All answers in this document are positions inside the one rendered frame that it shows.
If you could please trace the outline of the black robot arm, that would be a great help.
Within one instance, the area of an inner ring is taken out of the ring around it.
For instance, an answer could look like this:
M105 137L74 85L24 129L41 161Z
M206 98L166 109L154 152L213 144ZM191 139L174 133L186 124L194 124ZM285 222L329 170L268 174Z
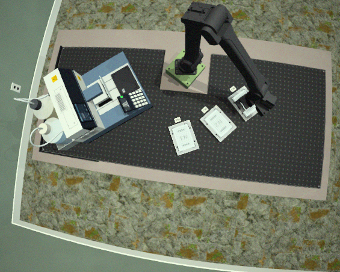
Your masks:
M199 48L203 36L210 45L220 45L232 60L250 90L248 96L251 100L246 103L249 107L255 105L262 117L275 106L278 98L268 91L269 80L259 72L244 49L233 30L232 21L233 17L224 5L193 1L181 17L185 25L185 55L182 59L175 59L175 74L197 74L197 66L203 58Z

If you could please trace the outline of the white microplate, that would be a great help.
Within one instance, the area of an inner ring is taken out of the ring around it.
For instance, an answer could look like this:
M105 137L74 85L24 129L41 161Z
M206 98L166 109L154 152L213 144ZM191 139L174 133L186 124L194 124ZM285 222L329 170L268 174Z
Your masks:
M232 125L217 110L210 114L205 121L220 137L222 137L232 127Z
M237 94L235 97L233 97L232 99L235 101L237 101L241 96L245 95L247 92L245 90L243 90L242 92L240 92L239 94ZM250 115L252 112L254 112L256 110L255 105L253 105L251 108L249 107L244 113L244 115L247 117L248 115Z
M189 149L195 146L188 124L178 126L176 128L173 128L172 130L175 135L175 139L178 144L179 151Z

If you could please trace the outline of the blue and white plate washer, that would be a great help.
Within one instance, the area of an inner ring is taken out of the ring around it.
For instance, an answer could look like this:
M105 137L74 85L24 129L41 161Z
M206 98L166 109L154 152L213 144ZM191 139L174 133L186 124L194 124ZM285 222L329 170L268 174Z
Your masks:
M43 79L66 138L91 143L153 107L136 77L122 51L82 76L57 68Z

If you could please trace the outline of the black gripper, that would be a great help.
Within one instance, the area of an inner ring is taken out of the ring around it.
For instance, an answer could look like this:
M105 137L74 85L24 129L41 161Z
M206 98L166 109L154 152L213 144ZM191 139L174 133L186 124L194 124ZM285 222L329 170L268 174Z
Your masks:
M246 93L245 95L243 95L242 97L240 97L237 101L235 101L235 104L237 105L237 107L239 108L239 110L241 110L241 112L243 113L245 111L245 109L248 109L249 106L248 104L246 103L246 101L250 99L249 96L248 96L248 93ZM251 100L251 99L250 99ZM244 105L244 108L243 106L241 105L241 103Z

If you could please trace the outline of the white plastic bottle with dark cap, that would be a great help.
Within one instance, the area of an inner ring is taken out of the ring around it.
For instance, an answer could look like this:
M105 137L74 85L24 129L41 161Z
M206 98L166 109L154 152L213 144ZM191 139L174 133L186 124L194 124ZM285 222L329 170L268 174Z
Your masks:
M58 118L50 96L39 100L32 99L30 102L34 103L34 105L29 104L29 106L31 109L33 109L34 115L38 119L46 121L52 117Z

